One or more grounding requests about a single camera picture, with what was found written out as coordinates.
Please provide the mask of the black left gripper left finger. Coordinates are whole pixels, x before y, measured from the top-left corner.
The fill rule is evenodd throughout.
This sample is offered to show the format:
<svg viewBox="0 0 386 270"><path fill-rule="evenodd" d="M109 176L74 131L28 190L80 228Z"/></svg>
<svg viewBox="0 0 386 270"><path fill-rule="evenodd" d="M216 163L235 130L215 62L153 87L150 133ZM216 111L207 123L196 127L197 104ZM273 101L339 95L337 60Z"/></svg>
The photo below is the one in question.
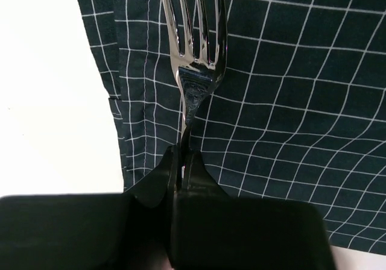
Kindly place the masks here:
<svg viewBox="0 0 386 270"><path fill-rule="evenodd" d="M2 269L180 269L172 208L181 149L123 193L1 198Z"/></svg>

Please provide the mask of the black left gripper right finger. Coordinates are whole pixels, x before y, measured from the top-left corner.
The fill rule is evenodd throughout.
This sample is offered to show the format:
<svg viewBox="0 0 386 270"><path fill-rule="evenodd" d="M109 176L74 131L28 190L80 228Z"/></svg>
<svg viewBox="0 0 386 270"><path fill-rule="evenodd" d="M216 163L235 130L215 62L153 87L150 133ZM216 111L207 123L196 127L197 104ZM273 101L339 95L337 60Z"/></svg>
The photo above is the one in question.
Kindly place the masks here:
<svg viewBox="0 0 386 270"><path fill-rule="evenodd" d="M175 269L334 269L323 220L300 201L231 197L201 154L184 160L174 193L169 259Z"/></svg>

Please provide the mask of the dark checked cloth placemat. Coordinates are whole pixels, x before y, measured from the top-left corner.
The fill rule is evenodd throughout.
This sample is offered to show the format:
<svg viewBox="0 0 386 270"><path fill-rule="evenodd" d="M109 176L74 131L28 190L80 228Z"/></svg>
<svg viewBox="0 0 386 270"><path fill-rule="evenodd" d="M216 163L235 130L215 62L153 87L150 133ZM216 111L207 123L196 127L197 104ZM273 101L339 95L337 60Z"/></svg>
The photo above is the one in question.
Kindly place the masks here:
<svg viewBox="0 0 386 270"><path fill-rule="evenodd" d="M77 1L128 189L180 138L162 1ZM191 146L228 194L311 202L333 245L385 254L385 0L225 1Z"/></svg>

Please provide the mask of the silver fork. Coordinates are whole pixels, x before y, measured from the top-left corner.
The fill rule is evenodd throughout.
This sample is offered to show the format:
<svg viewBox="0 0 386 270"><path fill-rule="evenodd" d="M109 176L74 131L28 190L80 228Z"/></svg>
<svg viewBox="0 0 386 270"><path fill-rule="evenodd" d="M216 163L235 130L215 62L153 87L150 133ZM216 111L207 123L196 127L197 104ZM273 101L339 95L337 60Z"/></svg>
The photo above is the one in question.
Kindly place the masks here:
<svg viewBox="0 0 386 270"><path fill-rule="evenodd" d="M215 0L215 55L210 55L205 0L196 0L199 35L194 37L188 0L179 0L183 26L180 28L172 0L162 0L169 38L172 73L182 100L179 148L181 158L189 152L189 139L201 103L221 84L227 63L227 12L225 0Z"/></svg>

